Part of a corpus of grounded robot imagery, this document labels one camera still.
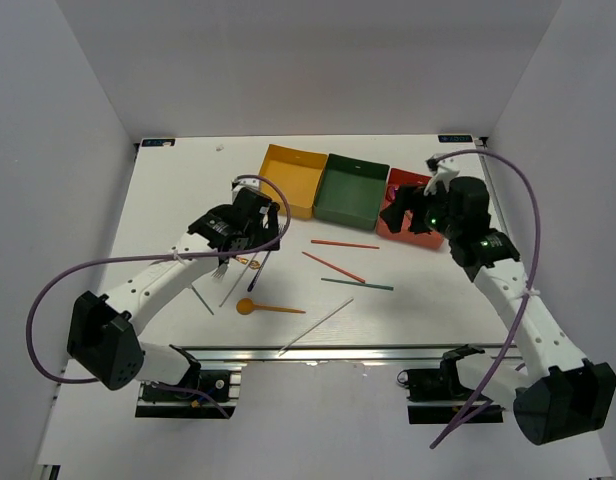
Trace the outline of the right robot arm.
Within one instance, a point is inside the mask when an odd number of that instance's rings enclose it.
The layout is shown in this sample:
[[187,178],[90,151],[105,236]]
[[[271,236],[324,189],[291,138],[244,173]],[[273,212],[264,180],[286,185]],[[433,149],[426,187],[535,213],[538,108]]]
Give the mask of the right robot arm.
[[413,397],[434,387],[454,399],[485,397],[512,412],[524,436],[543,445],[601,429],[616,389],[608,363],[595,364],[564,333],[527,282],[520,254],[491,225],[490,197],[474,177],[401,185],[381,211],[389,231],[436,232],[451,256],[490,302],[523,358],[525,369],[499,366],[465,345],[446,352],[436,380],[414,383]]

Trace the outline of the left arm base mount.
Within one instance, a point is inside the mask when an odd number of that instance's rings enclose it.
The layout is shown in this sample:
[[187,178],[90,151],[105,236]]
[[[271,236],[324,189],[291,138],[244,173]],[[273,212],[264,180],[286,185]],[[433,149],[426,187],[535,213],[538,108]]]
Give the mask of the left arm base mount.
[[135,408],[136,418],[227,420],[236,410],[242,366],[211,362],[202,366],[199,380],[185,391],[142,384]]

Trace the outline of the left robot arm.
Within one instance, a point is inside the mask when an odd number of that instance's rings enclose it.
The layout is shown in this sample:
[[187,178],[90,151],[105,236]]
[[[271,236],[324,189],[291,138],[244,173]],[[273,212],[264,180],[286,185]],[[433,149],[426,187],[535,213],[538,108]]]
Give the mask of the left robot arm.
[[197,279],[227,268],[247,250],[279,247],[280,206],[251,187],[233,202],[195,220],[165,259],[150,264],[124,284],[96,295],[90,291],[73,307],[67,352],[110,390],[133,380],[165,384],[187,399],[199,387],[199,362],[184,349],[140,340],[149,322]]

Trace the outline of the gold fork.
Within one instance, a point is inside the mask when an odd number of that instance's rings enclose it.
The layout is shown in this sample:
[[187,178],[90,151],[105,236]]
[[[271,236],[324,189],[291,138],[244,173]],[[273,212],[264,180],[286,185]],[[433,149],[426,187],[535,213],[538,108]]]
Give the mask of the gold fork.
[[243,256],[234,256],[233,259],[236,262],[239,262],[240,264],[245,265],[246,267],[252,270],[258,270],[261,268],[261,263],[256,259],[256,255],[254,255],[252,258],[246,258]]

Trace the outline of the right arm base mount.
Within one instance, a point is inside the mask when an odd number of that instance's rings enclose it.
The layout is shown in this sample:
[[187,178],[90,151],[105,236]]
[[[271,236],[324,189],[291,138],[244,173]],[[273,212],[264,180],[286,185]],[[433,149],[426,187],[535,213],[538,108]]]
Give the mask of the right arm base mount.
[[485,353],[480,347],[463,345],[437,356],[425,356],[423,352],[404,359],[396,382],[407,393],[408,423],[449,423],[472,394],[470,388],[459,382],[457,362],[471,355]]

